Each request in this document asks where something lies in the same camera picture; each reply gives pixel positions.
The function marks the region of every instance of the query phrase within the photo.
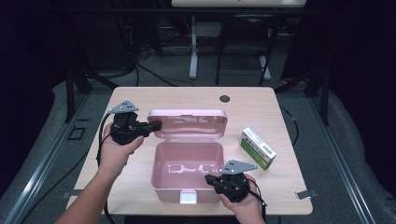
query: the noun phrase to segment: triangular metal bracket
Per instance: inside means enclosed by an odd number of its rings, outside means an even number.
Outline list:
[[[256,169],[257,169],[257,165],[252,165],[241,161],[230,160],[219,171],[223,175],[237,175],[244,173],[246,171],[251,171]]]
[[[122,102],[119,105],[114,106],[113,108],[108,110],[109,114],[119,114],[119,113],[127,113],[134,112],[139,110],[139,108],[132,104],[129,100]]]

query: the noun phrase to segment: light wood tabletop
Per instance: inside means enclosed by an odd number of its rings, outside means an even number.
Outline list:
[[[173,7],[304,7],[306,0],[172,0]]]
[[[230,97],[223,103],[221,95]],[[309,199],[299,200],[295,193],[306,190],[290,137],[282,118],[275,93],[270,88],[245,87],[120,87],[110,98],[108,109],[130,100],[139,107],[138,120],[147,121],[152,109],[222,109],[228,123],[225,134],[217,141],[222,144],[224,161],[236,160],[257,164],[239,146],[242,130],[250,127],[276,152],[271,167],[246,172],[252,175],[267,202],[268,215],[308,215],[313,207]],[[110,116],[106,123],[113,120]],[[130,157],[116,180],[108,198],[110,214],[165,216],[228,216],[233,213],[217,203],[180,204],[159,200],[151,185],[155,148],[163,139],[153,133]],[[93,178],[97,163],[96,134],[85,160],[75,189],[84,189]],[[72,196],[69,204],[76,199]]]

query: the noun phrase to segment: box handle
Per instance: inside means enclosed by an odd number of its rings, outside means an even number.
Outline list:
[[[183,189],[180,192],[180,203],[197,203],[197,192],[195,189]]]

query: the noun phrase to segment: pink box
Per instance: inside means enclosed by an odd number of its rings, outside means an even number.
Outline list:
[[[161,120],[154,134],[163,138],[156,147],[151,184],[161,201],[212,203],[219,195],[206,184],[205,175],[219,175],[224,165],[221,138],[227,125],[223,110],[150,111],[148,121]]]

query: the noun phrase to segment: green and white box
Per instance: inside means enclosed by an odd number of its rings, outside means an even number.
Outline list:
[[[242,131],[241,147],[264,170],[270,167],[276,153],[249,127]]]

